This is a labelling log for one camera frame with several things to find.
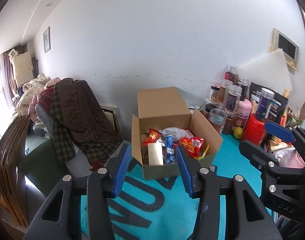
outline dark green fabric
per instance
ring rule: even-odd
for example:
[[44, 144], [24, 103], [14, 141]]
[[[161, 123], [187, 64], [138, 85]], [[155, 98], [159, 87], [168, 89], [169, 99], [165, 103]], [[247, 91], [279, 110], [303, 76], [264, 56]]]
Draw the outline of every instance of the dark green fabric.
[[66, 165], [59, 163], [51, 138], [31, 151], [21, 161], [19, 169], [45, 196], [63, 176], [70, 174]]

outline blue cylindrical container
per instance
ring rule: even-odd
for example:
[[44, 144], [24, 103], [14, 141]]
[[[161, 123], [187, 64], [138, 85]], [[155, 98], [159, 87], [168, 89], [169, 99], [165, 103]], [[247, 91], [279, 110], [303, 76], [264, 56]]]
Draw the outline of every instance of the blue cylindrical container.
[[264, 122], [268, 118], [268, 114], [270, 111], [271, 103], [275, 93], [270, 91], [267, 88], [261, 89], [261, 97], [258, 102], [257, 112], [256, 112], [256, 119]]
[[166, 136], [166, 164], [174, 164], [174, 137]]

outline red canister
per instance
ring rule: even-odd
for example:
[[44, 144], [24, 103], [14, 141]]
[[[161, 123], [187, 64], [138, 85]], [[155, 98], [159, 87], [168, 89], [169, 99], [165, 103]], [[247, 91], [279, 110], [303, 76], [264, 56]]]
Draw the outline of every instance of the red canister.
[[241, 137], [241, 141], [248, 140], [259, 146], [266, 134], [264, 124], [265, 122], [260, 122], [256, 119], [255, 114], [252, 114], [249, 117], [249, 121]]

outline open cardboard box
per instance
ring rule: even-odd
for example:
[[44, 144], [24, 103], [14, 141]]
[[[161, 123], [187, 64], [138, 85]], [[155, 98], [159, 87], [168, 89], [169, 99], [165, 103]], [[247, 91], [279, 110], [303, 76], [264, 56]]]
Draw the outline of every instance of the open cardboard box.
[[147, 138], [149, 128], [162, 130], [167, 127], [189, 129], [194, 136], [204, 139], [201, 152], [209, 144], [207, 155], [199, 163], [202, 167], [209, 168], [214, 157], [221, 147], [222, 138], [208, 122], [203, 114], [195, 109], [191, 114], [185, 101], [180, 96], [176, 87], [139, 90], [138, 116], [132, 117], [132, 156], [141, 163], [144, 179], [158, 179], [180, 175], [177, 164], [170, 165], [143, 165], [142, 153], [147, 146], [142, 142]]

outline lemon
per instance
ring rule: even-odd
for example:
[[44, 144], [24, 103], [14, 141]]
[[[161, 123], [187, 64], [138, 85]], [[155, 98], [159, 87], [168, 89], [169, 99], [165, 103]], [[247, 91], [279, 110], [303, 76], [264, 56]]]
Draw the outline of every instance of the lemon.
[[241, 127], [236, 127], [233, 130], [233, 135], [236, 139], [240, 139], [242, 137], [243, 133], [244, 133], [244, 130]]

